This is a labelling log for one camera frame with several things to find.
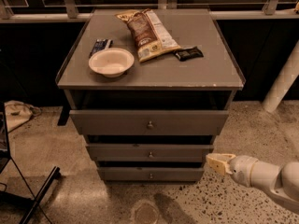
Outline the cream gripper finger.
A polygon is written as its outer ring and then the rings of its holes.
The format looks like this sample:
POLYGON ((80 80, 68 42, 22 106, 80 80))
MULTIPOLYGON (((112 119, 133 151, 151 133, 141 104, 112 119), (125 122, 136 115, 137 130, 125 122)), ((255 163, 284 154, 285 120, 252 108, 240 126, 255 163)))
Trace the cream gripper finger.
POLYGON ((218 174, 230 175, 232 171, 229 162, 234 158, 235 154, 209 153, 206 155, 206 163, 218 174))

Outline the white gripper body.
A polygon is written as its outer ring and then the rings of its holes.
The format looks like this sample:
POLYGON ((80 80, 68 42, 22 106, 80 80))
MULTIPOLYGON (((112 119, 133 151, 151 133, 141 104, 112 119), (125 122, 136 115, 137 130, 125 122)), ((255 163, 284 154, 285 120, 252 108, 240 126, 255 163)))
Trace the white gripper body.
POLYGON ((257 161, 256 158, 246 155, 236 156, 230 160, 230 171, 232 172, 232 179, 234 182, 249 188, 251 169, 257 161))

